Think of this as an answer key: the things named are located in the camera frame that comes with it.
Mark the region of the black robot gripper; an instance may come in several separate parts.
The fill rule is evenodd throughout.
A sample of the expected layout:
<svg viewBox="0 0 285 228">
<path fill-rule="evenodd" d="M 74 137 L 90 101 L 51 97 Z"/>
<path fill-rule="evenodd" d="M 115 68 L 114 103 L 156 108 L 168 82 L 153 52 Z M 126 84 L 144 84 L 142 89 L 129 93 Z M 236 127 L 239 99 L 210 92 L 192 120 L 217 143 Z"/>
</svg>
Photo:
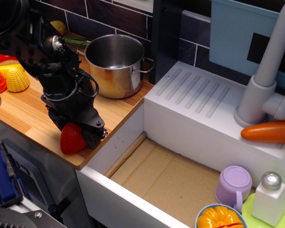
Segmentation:
<svg viewBox="0 0 285 228">
<path fill-rule="evenodd" d="M 48 116 L 60 131 L 69 122 L 77 124 L 83 128 L 81 135 L 88 148 L 94 150 L 108 135 L 104 121 L 94 108 L 96 95 L 91 81 L 79 80 L 69 95 L 54 97 L 44 93 L 41 100 L 47 104 Z"/>
</svg>

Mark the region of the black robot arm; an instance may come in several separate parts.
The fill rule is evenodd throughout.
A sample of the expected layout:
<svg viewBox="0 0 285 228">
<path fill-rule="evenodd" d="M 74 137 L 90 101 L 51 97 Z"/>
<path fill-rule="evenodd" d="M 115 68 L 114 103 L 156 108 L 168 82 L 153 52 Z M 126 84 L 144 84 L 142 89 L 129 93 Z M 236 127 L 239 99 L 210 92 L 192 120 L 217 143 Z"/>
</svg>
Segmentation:
<svg viewBox="0 0 285 228">
<path fill-rule="evenodd" d="M 58 129 L 67 123 L 81 127 L 88 148 L 107 136 L 94 108 L 97 82 L 79 66 L 77 52 L 27 0 L 0 0 L 0 54 L 16 57 L 43 88 L 41 100 Z"/>
</svg>

